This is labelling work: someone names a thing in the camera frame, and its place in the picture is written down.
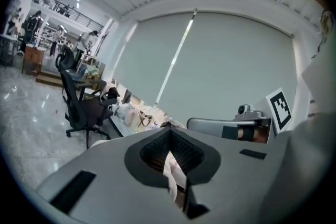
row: roller blind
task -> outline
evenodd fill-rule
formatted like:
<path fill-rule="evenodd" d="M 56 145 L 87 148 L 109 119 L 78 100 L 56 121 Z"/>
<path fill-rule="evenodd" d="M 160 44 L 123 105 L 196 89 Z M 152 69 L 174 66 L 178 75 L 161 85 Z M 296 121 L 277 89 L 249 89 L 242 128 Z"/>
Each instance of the roller blind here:
<path fill-rule="evenodd" d="M 292 109 L 291 38 L 250 19 L 197 13 L 158 107 L 183 124 L 191 117 L 231 120 L 239 105 L 280 87 Z"/>
<path fill-rule="evenodd" d="M 176 14 L 140 22 L 113 77 L 153 105 L 192 16 L 192 13 Z"/>

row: railing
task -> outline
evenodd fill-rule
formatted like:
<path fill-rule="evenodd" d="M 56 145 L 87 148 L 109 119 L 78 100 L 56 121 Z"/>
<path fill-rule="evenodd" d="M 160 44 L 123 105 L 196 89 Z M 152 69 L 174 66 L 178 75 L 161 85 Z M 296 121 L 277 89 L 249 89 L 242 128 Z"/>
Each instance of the railing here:
<path fill-rule="evenodd" d="M 40 4 L 42 6 L 48 7 L 51 10 L 58 12 L 80 24 L 90 28 L 91 30 L 96 30 L 100 32 L 103 28 L 102 25 L 98 24 L 94 20 L 91 20 L 89 17 L 79 13 L 77 10 L 71 8 L 69 5 L 65 5 L 58 0 L 32 0 L 32 2 Z"/>

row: step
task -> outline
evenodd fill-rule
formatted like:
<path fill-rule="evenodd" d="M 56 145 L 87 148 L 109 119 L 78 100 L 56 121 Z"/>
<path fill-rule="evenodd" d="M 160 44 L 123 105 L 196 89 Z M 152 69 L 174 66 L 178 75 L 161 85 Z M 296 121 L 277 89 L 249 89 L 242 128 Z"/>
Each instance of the step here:
<path fill-rule="evenodd" d="M 61 79 L 61 75 L 59 72 L 55 73 L 55 72 L 50 72 L 46 70 L 41 70 L 40 74 L 45 77 L 50 77 L 50 78 L 59 79 L 59 80 Z"/>
<path fill-rule="evenodd" d="M 39 82 L 39 83 L 42 83 L 42 84 L 63 88 L 63 83 L 60 79 L 55 79 L 55 78 L 43 76 L 41 74 L 36 77 L 35 81 Z"/>

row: glossy floor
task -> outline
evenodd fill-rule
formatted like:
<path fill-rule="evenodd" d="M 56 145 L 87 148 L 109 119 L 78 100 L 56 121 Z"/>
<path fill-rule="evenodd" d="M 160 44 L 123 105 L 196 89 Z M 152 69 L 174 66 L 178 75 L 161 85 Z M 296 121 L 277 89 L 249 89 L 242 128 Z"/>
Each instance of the glossy floor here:
<path fill-rule="evenodd" d="M 1 150 L 15 177 L 33 189 L 86 150 L 85 131 L 66 137 L 61 88 L 35 82 L 15 67 L 0 66 Z M 119 137 L 108 121 L 102 130 Z M 90 133 L 90 144 L 104 136 Z"/>

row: black office chair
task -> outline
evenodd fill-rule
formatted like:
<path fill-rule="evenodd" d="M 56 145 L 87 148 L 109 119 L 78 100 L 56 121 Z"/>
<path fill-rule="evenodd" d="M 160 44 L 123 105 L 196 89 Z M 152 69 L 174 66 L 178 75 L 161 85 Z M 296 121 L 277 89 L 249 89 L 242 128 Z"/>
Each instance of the black office chair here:
<path fill-rule="evenodd" d="M 86 147 L 89 148 L 89 132 L 94 131 L 106 136 L 110 140 L 108 133 L 105 133 L 97 126 L 101 126 L 105 119 L 113 115 L 113 112 L 108 109 L 109 105 L 116 104 L 116 99 L 109 99 L 100 101 L 99 99 L 92 98 L 83 100 L 84 90 L 86 87 L 92 86 L 90 83 L 78 84 L 77 87 L 81 88 L 80 97 L 77 98 L 76 89 L 70 74 L 66 71 L 71 68 L 74 62 L 74 54 L 72 51 L 64 46 L 62 53 L 56 58 L 56 68 L 61 74 L 62 83 L 67 95 L 67 99 L 63 97 L 67 104 L 68 114 L 65 118 L 70 122 L 72 129 L 66 131 L 67 137 L 71 137 L 71 132 L 86 130 Z"/>

